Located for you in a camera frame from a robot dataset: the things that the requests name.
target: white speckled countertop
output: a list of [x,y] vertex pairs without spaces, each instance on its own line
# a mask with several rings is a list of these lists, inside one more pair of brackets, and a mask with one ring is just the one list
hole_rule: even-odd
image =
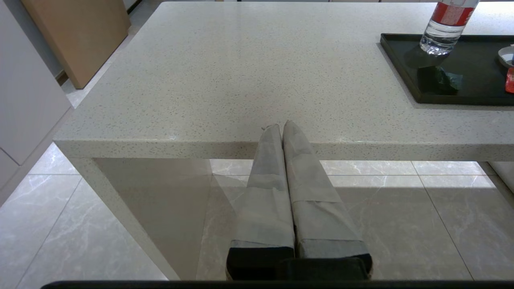
[[[68,157],[253,158],[296,122],[321,159],[514,161],[514,107],[417,104],[379,44],[435,3],[167,2],[55,136]],[[465,34],[514,33],[480,3]]]

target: water bottle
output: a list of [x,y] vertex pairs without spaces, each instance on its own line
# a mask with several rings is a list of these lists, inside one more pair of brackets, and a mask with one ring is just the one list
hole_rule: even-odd
[[480,0],[441,0],[419,43],[431,55],[448,54],[468,23]]

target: black base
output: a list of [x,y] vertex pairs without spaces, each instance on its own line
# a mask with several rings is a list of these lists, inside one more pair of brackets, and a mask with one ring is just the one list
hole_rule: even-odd
[[371,275],[371,270],[373,269],[373,259],[370,254],[362,254],[354,256],[354,258],[359,258],[364,264],[364,269],[366,270],[367,275]]
[[232,280],[275,280],[276,265],[294,258],[289,247],[230,248],[227,256],[227,273]]

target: white cabinet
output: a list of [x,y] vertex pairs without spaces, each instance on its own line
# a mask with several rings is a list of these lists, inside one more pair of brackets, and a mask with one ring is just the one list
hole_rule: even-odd
[[0,148],[22,165],[70,103],[0,0]]

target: red bottle label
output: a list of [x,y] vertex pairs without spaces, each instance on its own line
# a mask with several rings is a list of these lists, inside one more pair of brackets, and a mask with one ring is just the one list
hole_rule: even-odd
[[444,25],[464,26],[468,23],[477,0],[443,0],[437,3],[432,20]]
[[514,93],[514,68],[509,68],[507,73],[507,82],[505,82],[505,90]]

